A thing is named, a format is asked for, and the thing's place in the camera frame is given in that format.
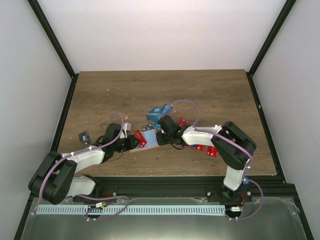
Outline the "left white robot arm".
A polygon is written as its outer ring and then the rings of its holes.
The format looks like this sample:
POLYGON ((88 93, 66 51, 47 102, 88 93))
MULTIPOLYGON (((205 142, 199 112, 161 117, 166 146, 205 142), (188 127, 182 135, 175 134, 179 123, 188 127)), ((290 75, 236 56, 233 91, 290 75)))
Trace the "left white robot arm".
POLYGON ((49 152, 28 183, 28 189, 39 198, 53 205, 65 198, 85 195, 91 202, 97 202, 102 189, 89 176, 75 176, 76 173, 94 165, 100 165, 113 157, 135 149, 141 143, 141 133, 129 133, 131 125, 111 123, 104 135, 89 147, 71 153, 49 152))

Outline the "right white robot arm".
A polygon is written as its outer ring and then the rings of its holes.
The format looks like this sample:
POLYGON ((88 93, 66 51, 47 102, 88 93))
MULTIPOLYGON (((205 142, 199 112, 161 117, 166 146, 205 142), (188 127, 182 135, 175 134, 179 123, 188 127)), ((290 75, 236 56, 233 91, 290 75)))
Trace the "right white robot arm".
POLYGON ((213 147, 227 165, 221 186, 223 198, 229 202, 240 196, 245 172, 253 161, 256 143, 232 121, 214 127, 179 126, 169 115, 157 122, 161 131, 156 133, 158 145, 174 147, 213 147))

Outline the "red VIP card front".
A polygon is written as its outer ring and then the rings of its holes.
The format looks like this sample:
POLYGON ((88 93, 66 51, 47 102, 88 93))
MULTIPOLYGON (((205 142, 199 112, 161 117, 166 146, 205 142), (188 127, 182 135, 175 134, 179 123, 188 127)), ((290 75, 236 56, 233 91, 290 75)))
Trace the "red VIP card front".
POLYGON ((138 139, 138 141, 139 141, 138 145, 140 148, 144 148, 146 146, 147 140, 145 139, 145 137, 142 135, 142 133, 139 130, 136 130, 134 132, 134 137, 136 139, 138 139))

